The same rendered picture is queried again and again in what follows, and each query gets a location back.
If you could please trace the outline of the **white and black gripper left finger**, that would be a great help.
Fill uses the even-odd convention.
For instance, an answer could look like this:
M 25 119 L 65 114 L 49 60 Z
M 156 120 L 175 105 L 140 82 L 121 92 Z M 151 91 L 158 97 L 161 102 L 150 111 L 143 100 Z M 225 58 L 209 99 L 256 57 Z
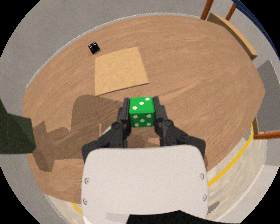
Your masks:
M 82 146 L 81 151 L 84 164 L 88 154 L 92 150 L 99 148 L 127 148 L 127 137 L 130 136 L 132 128 L 129 106 L 130 98 L 124 98 L 123 108 L 119 107 L 117 121 L 112 123 L 111 129 L 100 136 L 97 141 L 94 140 Z

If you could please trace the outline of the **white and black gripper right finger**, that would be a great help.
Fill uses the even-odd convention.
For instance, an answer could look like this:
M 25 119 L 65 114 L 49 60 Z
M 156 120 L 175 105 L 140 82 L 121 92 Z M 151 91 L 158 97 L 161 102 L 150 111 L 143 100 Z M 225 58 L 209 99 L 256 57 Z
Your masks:
M 160 136 L 160 147 L 185 144 L 192 145 L 200 150 L 204 160 L 206 142 L 203 139 L 189 136 L 187 133 L 174 126 L 174 122 L 167 117 L 165 106 L 160 105 L 158 96 L 153 97 L 153 103 L 155 109 L 154 130 L 156 135 Z

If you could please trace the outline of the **green die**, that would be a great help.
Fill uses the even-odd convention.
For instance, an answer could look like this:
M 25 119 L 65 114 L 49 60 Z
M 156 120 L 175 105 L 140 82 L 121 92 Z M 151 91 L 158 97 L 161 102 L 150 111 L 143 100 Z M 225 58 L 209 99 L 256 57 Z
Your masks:
M 131 98 L 129 116 L 132 127 L 153 127 L 155 118 L 153 98 Z

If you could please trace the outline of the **black die with white pips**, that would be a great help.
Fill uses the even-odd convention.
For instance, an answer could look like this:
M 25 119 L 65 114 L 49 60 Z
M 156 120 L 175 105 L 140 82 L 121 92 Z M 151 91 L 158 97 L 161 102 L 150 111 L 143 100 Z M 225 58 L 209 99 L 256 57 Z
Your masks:
M 96 53 L 97 51 L 100 50 L 100 48 L 98 47 L 96 42 L 93 42 L 88 47 L 89 47 L 90 51 L 92 52 L 92 54 L 94 54 L 94 53 Z

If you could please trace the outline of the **tan flat square mat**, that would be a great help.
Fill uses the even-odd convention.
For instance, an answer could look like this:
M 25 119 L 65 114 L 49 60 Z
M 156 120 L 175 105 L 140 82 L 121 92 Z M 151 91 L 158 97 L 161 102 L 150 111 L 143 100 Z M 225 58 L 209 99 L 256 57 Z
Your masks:
M 138 47 L 95 58 L 95 96 L 149 84 Z

